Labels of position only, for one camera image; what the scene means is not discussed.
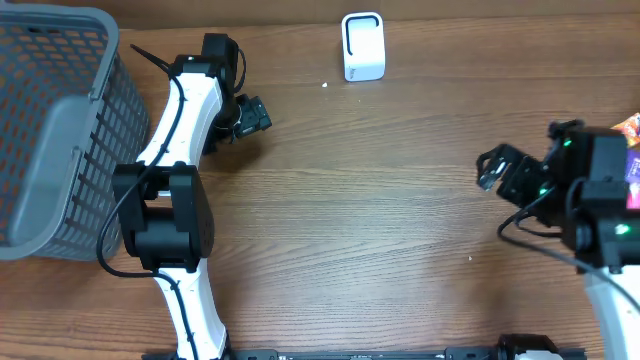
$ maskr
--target wooden table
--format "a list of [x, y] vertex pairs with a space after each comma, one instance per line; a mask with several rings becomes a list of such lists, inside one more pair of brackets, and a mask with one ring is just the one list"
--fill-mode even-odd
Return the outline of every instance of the wooden table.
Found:
[[[128, 45], [171, 61], [199, 53], [205, 32], [241, 45], [243, 91], [273, 119], [201, 164], [216, 222], [210, 276], [234, 347], [424, 350], [529, 332], [602, 359], [581, 278], [496, 239], [514, 207], [475, 185], [474, 162], [501, 142], [544, 155], [552, 119], [610, 126], [635, 113], [640, 16], [385, 29], [386, 75], [360, 84], [342, 78], [337, 24], [122, 32], [121, 56], [154, 121], [167, 78]], [[111, 263], [139, 269], [124, 251]], [[152, 280], [37, 258], [0, 273], [0, 357], [174, 349]]]

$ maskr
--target wood grain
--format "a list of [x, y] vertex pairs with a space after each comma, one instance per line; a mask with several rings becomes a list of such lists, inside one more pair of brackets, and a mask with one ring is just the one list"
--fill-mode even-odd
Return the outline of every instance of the wood grain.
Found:
[[339, 24], [352, 12], [376, 11], [389, 21], [502, 16], [629, 14], [635, 0], [12, 0], [90, 6], [107, 11], [126, 29], [201, 26]]
[[[474, 162], [501, 142], [542, 156], [552, 119], [610, 126], [636, 112], [640, 16], [385, 26], [387, 73], [360, 84], [342, 79], [334, 25], [122, 32], [154, 121], [166, 76], [128, 45], [171, 61], [198, 53], [205, 32], [240, 44], [243, 91], [273, 119], [201, 166], [216, 222], [210, 276], [234, 347], [423, 350], [530, 332], [602, 359], [581, 278], [498, 242], [514, 208], [476, 187]], [[123, 252], [111, 263], [139, 269]], [[0, 357], [133, 359], [175, 346], [152, 280], [38, 258], [0, 273]]]

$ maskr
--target wooden surface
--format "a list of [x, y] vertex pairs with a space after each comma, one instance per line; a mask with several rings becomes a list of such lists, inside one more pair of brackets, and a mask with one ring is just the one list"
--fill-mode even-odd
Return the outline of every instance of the wooden surface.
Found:
[[636, 0], [12, 0], [98, 7], [127, 29], [199, 26], [339, 24], [351, 12], [376, 11], [389, 20], [501, 16], [629, 14]]
[[[207, 31], [241, 45], [243, 91], [273, 119], [201, 163], [216, 223], [210, 276], [233, 345], [424, 350], [530, 332], [602, 359], [581, 278], [496, 239], [514, 208], [475, 185], [474, 163], [501, 142], [542, 156], [551, 119], [610, 126], [636, 112], [640, 16], [385, 29], [386, 75], [359, 84], [342, 79], [335, 25], [122, 33], [154, 121], [166, 76], [128, 44], [171, 61], [198, 53]], [[111, 263], [139, 269], [124, 253]], [[0, 274], [0, 357], [134, 359], [175, 346], [152, 280], [36, 258]]]

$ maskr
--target purple package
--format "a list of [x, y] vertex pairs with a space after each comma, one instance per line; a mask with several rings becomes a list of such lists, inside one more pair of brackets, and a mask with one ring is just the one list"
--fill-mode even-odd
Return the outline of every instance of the purple package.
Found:
[[629, 183], [627, 209], [640, 209], [640, 152], [627, 151], [627, 172], [625, 175]]

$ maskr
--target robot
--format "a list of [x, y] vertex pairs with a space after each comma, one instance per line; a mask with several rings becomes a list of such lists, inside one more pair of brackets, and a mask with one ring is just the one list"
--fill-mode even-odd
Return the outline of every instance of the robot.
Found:
[[[371, 360], [477, 359], [581, 360], [584, 350], [558, 349], [545, 336], [503, 335], [496, 346], [456, 347], [433, 352], [290, 353], [235, 351], [215, 309], [206, 258], [214, 240], [213, 216], [198, 175], [203, 154], [215, 143], [234, 142], [271, 126], [258, 97], [236, 96], [244, 82], [246, 61], [224, 34], [206, 34], [200, 55], [178, 55], [172, 64], [139, 49], [165, 71], [170, 95], [158, 129], [135, 164], [120, 164], [113, 174], [116, 207], [98, 240], [98, 261], [120, 277], [153, 277], [174, 323], [177, 352], [145, 359], [228, 360]], [[237, 86], [239, 55], [244, 63]], [[498, 228], [512, 245], [542, 252], [576, 266], [600, 320], [607, 359], [640, 359], [640, 216], [626, 209], [626, 141], [619, 132], [590, 129], [581, 121], [552, 124], [552, 148], [544, 160], [500, 145], [480, 155], [477, 183], [521, 210]], [[148, 207], [145, 201], [170, 197], [172, 208]], [[124, 273], [102, 255], [102, 240], [118, 216], [129, 255], [149, 272]], [[521, 225], [535, 217], [561, 232], [536, 232]], [[502, 234], [514, 223], [530, 234], [561, 237], [575, 258], [556, 254]]]

